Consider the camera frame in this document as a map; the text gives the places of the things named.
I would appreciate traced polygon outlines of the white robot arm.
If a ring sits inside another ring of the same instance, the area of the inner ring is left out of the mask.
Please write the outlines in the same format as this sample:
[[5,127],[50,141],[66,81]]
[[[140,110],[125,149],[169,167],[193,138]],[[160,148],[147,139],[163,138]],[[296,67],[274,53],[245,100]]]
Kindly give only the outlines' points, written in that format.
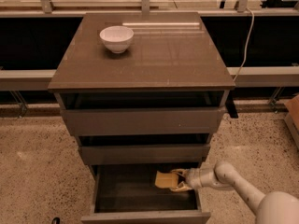
[[246,180],[227,161],[218,161],[213,168],[174,169],[181,176],[173,192],[201,188],[233,189],[255,216],[255,224],[299,224],[299,199],[283,191],[264,194]]

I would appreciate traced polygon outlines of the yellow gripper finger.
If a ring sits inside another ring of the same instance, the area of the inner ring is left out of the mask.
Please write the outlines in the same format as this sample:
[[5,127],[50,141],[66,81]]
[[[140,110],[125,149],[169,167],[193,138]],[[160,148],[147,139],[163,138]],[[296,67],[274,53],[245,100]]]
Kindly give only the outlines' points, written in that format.
[[180,182],[176,187],[170,189],[173,192],[185,192],[192,190],[192,188],[184,181]]
[[189,172],[188,169],[181,169],[181,168],[171,170],[171,173],[179,175],[179,176],[181,176],[183,178],[187,177],[188,172]]

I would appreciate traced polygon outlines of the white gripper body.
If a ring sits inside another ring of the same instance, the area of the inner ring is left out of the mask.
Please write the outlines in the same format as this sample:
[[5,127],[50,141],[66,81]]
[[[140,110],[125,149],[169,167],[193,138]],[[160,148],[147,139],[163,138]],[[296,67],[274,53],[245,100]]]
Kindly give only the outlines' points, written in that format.
[[189,189],[201,189],[203,187],[201,181],[201,170],[198,168],[192,168],[186,171],[185,183]]

